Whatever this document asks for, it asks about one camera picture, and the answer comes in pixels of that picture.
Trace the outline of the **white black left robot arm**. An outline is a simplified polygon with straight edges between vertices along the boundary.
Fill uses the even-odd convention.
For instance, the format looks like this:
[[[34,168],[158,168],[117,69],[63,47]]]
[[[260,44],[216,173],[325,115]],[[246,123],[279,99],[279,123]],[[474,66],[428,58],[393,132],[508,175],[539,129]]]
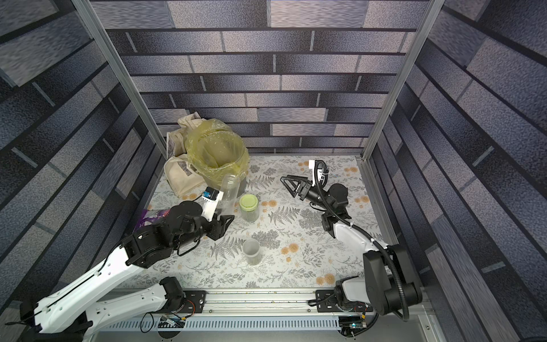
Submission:
[[[24,302],[21,323],[28,330],[22,341],[89,341],[99,330],[140,314],[173,313],[190,303],[179,281],[168,276],[140,292],[104,300],[124,281],[133,278],[180,248],[199,244],[204,236],[222,238],[233,215],[217,216],[215,203],[184,201],[167,216],[121,240],[108,256],[63,289],[40,301]]]

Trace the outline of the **tall clear plastic jar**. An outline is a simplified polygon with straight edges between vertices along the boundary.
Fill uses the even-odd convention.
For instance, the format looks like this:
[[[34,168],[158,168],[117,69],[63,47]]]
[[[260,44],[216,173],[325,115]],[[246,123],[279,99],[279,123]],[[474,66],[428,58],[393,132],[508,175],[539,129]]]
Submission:
[[[221,186],[223,196],[218,205],[220,215],[233,215],[239,188],[240,180],[236,175],[225,175]]]

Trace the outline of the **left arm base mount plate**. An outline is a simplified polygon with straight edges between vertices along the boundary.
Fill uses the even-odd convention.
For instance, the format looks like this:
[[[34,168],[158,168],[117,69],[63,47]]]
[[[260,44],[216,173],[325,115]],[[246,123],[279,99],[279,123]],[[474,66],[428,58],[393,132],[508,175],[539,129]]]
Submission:
[[[170,299],[161,309],[154,314],[176,314],[178,316],[201,314],[205,305],[207,292],[198,290],[185,290],[183,299]]]

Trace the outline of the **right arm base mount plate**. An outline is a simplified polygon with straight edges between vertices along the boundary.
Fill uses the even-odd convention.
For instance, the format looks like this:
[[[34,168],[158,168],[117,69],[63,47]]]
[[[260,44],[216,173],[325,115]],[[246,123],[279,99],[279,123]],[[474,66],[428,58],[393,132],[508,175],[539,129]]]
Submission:
[[[315,298],[311,300],[316,303],[315,308],[319,313],[373,313],[374,309],[370,304],[363,302],[351,302],[339,304],[333,289],[319,289],[315,291]]]

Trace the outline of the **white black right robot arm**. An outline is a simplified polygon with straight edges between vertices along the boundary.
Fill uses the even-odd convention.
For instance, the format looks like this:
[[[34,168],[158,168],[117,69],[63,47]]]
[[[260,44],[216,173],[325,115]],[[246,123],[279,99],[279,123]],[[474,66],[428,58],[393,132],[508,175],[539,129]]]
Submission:
[[[323,210],[323,229],[363,258],[364,276],[337,281],[331,298],[313,303],[337,306],[342,311],[368,305],[380,316],[394,314],[408,321],[410,307],[420,304],[423,294],[407,250],[401,245],[387,245],[352,224],[346,210],[346,186],[336,183],[325,191],[321,182],[296,175],[283,176],[281,183],[293,198],[318,205]]]

